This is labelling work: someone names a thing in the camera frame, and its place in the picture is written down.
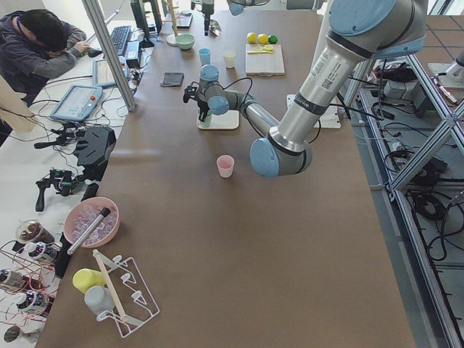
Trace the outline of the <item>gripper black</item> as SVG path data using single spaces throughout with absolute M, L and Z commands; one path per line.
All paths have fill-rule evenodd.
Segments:
M 203 100 L 199 96 L 196 98 L 198 110 L 198 121 L 204 123 L 207 118 L 207 113 L 210 110 L 207 101 Z

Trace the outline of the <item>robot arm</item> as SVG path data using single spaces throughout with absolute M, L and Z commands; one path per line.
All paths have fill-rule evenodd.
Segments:
M 273 178 L 300 173 L 312 161 L 307 134 L 356 65 L 422 49 L 427 7 L 426 1 L 333 1 L 327 11 L 326 46 L 281 120 L 250 94 L 225 90 L 214 65 L 201 68 L 198 86 L 189 86 L 183 100 L 197 102 L 201 119 L 209 113 L 239 111 L 261 135 L 249 152 L 259 175 Z
M 241 14 L 246 7 L 264 6 L 268 3 L 265 0 L 227 0 L 229 11 L 233 16 Z M 201 7 L 201 13 L 204 16 L 204 35 L 208 36 L 210 31 L 211 16 L 215 12 L 214 0 L 192 0 L 191 10 L 196 8 L 196 5 Z

